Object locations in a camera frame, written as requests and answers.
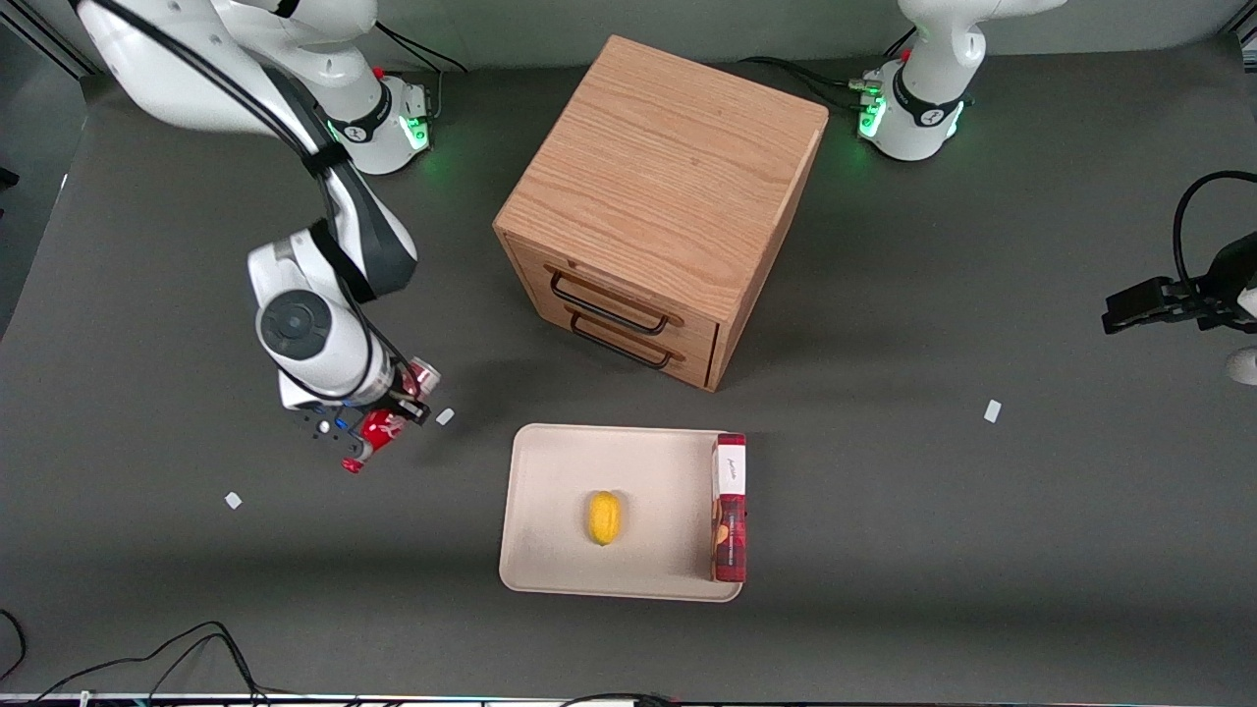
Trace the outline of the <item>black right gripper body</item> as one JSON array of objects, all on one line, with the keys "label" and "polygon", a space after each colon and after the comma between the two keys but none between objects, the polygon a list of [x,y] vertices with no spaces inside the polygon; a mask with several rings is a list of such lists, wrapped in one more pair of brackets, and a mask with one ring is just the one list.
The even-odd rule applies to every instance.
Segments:
[{"label": "black right gripper body", "polygon": [[396,440],[414,421],[403,420],[392,411],[392,391],[405,391],[414,398],[421,398],[427,405],[432,390],[419,387],[409,391],[403,387],[368,390],[354,398],[334,398],[339,408],[351,413],[351,420],[342,425],[346,433],[352,433],[363,447],[386,447]]}]

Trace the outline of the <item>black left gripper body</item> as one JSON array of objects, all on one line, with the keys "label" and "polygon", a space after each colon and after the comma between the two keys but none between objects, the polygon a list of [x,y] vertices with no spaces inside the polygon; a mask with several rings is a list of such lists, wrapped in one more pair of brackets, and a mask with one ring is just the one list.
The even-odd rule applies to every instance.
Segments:
[{"label": "black left gripper body", "polygon": [[1256,233],[1222,247],[1203,276],[1188,281],[1188,299],[1197,309],[1202,332],[1231,328],[1256,331],[1256,315],[1242,303],[1244,292],[1254,291]]}]

